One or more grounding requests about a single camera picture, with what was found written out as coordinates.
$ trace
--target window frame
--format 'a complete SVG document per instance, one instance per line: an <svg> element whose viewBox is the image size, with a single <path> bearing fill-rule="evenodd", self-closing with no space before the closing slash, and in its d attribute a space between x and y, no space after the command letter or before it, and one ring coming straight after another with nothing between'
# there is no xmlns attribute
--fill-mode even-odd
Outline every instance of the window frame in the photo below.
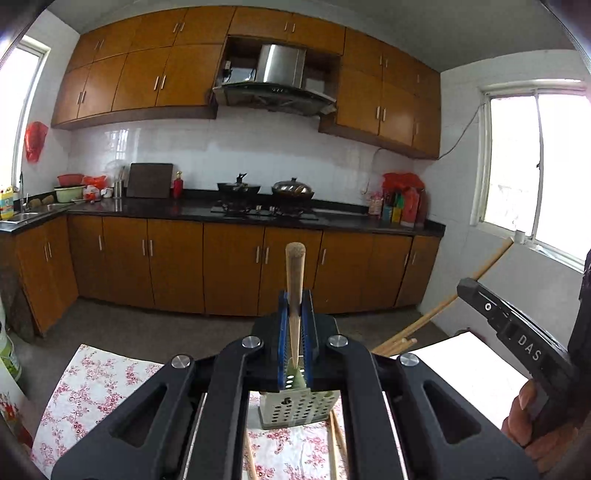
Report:
<svg viewBox="0 0 591 480"><path fill-rule="evenodd" d="M492 161L492 115L491 100L495 98L507 98L514 96L533 96L538 106L538 127L540 130L540 184L538 187L538 199L536 202L534 224L531 235L526 237L526 244L531 248L540 251L548 257L561 261L566 265L583 271L584 259L579 259L573 255L560 250L552 245L539 241L535 236L540 220L540 208L543 194L544 181L544 138L540 118L540 108L538 103L539 95L542 94L566 94L588 96L587 85L582 80L533 80L530 82L514 82L491 85L481 90L482 111L480 112L480 133L479 133L479 175L477 179L475 211L472 216L472 225L481 227L484 231L500 234L502 236L513 236L514 231L505 227L490 223L484 220L486 213L486 204L488 202L488 193L491 179L491 161Z"/></svg>

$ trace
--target cabinet door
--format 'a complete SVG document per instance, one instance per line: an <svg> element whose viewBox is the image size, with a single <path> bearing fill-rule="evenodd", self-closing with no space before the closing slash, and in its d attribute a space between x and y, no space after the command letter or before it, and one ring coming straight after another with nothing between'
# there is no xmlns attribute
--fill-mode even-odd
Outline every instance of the cabinet door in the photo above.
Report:
<svg viewBox="0 0 591 480"><path fill-rule="evenodd" d="M186 8L177 8L142 15L129 51L171 46L185 13Z"/></svg>
<svg viewBox="0 0 591 480"><path fill-rule="evenodd" d="M80 99L84 91L84 85L90 65L72 70L64 75L60 91L57 94L56 106L53 111L52 125L57 125L78 117Z"/></svg>
<svg viewBox="0 0 591 480"><path fill-rule="evenodd" d="M203 313L203 224L148 220L148 250L156 308Z"/></svg>
<svg viewBox="0 0 591 480"><path fill-rule="evenodd" d="M41 333L60 317L60 301L51 274L43 225L17 236L17 253L27 300Z"/></svg>
<svg viewBox="0 0 591 480"><path fill-rule="evenodd" d="M113 300L123 305L153 308L148 222L137 218L104 217L103 232Z"/></svg>
<svg viewBox="0 0 591 480"><path fill-rule="evenodd" d="M371 256L372 235L324 232L314 281L314 311L355 312Z"/></svg>
<svg viewBox="0 0 591 480"><path fill-rule="evenodd" d="M409 236L374 235L369 268L361 293L361 310L394 307L404 275Z"/></svg>
<svg viewBox="0 0 591 480"><path fill-rule="evenodd" d="M348 68L340 70L336 122L377 135L382 81Z"/></svg>
<svg viewBox="0 0 591 480"><path fill-rule="evenodd" d="M396 300L397 307L421 303L431 277L439 241L440 239L434 236L416 236L414 238L402 286Z"/></svg>
<svg viewBox="0 0 591 480"><path fill-rule="evenodd" d="M113 111L146 108L156 104L170 48L129 53L119 78Z"/></svg>
<svg viewBox="0 0 591 480"><path fill-rule="evenodd" d="M382 79L384 43L364 33L347 28L343 65Z"/></svg>
<svg viewBox="0 0 591 480"><path fill-rule="evenodd" d="M172 47L156 105L207 105L221 52L221 45Z"/></svg>
<svg viewBox="0 0 591 480"><path fill-rule="evenodd" d="M113 301L102 218L68 216L68 231L79 294L90 299Z"/></svg>
<svg viewBox="0 0 591 480"><path fill-rule="evenodd" d="M193 7L179 28L175 45L219 43L226 39L235 7Z"/></svg>
<svg viewBox="0 0 591 480"><path fill-rule="evenodd" d="M47 236L47 252L49 264L56 285L57 295L61 301L60 317L78 298L78 286L72 267L70 240L65 215L47 222L43 227Z"/></svg>
<svg viewBox="0 0 591 480"><path fill-rule="evenodd" d="M237 7L228 35L287 40L291 13L267 8Z"/></svg>
<svg viewBox="0 0 591 480"><path fill-rule="evenodd" d="M129 52L141 20L141 17L132 17L107 25L99 43L95 61Z"/></svg>
<svg viewBox="0 0 591 480"><path fill-rule="evenodd" d="M110 112L126 55L94 62L80 100L78 118Z"/></svg>
<svg viewBox="0 0 591 480"><path fill-rule="evenodd" d="M264 228L206 223L203 230L206 313L255 316Z"/></svg>
<svg viewBox="0 0 591 480"><path fill-rule="evenodd" d="M322 231L295 228L265 228L265 243L262 251L261 288L259 289L259 315L277 311L279 292L287 289L285 271L285 247L291 242L306 246L304 265L304 288L314 287L316 265Z"/></svg>
<svg viewBox="0 0 591 480"><path fill-rule="evenodd" d="M379 136L411 146L414 128L414 95L383 82L381 104Z"/></svg>
<svg viewBox="0 0 591 480"><path fill-rule="evenodd" d="M345 28L320 18L293 14L291 27L287 28L291 43L305 45L316 50L324 50L338 55L343 54Z"/></svg>
<svg viewBox="0 0 591 480"><path fill-rule="evenodd" d="M417 89L417 61L409 54L384 44L384 81L410 93Z"/></svg>
<svg viewBox="0 0 591 480"><path fill-rule="evenodd" d="M413 147L431 158L439 157L441 111L431 102L415 100Z"/></svg>
<svg viewBox="0 0 591 480"><path fill-rule="evenodd" d="M88 65L95 59L100 41L105 37L107 27L100 27L80 36L78 43L72 52L66 71Z"/></svg>

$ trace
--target floral tablecloth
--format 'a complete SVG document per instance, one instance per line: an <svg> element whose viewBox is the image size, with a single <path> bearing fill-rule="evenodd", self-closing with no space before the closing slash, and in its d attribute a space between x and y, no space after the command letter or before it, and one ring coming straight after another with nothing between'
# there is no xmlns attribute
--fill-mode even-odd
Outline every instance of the floral tablecloth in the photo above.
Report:
<svg viewBox="0 0 591 480"><path fill-rule="evenodd" d="M49 478L59 457L149 379L160 364L134 360L81 345L66 368L37 430L31 459ZM267 480L329 480L326 422L289 429L262 430L259 394L251 393L247 417L256 472ZM335 412L341 428L340 400ZM345 465L337 454L339 478ZM249 478L246 457L242 477Z"/></svg>

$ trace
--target black countertop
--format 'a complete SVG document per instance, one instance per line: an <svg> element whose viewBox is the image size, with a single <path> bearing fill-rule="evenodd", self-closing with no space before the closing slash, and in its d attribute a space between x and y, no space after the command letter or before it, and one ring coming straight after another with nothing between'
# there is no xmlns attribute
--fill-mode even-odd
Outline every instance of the black countertop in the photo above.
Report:
<svg viewBox="0 0 591 480"><path fill-rule="evenodd" d="M383 223L375 217L335 210L316 209L318 220L299 220L276 216L228 216L212 212L211 200L172 199L103 199L96 203L71 205L58 212L47 213L19 224L0 222L0 233L21 233L34 228L58 215L99 215L129 218L193 220L197 222L223 222L239 225L269 225L285 228L306 228L314 230L340 230L349 232L390 233L397 235L443 236L445 226L427 221L424 229L411 229Z"/></svg>

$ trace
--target ceiling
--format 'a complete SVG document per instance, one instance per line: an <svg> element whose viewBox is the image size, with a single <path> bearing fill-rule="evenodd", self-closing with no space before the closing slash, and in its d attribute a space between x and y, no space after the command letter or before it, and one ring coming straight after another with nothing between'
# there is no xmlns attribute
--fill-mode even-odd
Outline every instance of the ceiling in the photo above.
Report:
<svg viewBox="0 0 591 480"><path fill-rule="evenodd" d="M140 1L150 2L55 0L49 10L82 33L89 25L100 22L101 17L125 11ZM167 3L170 3L168 8L176 5L174 1ZM560 24L538 0L314 0L309 3L354 12L363 17L365 24L375 24L381 32L386 32L396 46L440 72L520 51L573 48Z"/></svg>

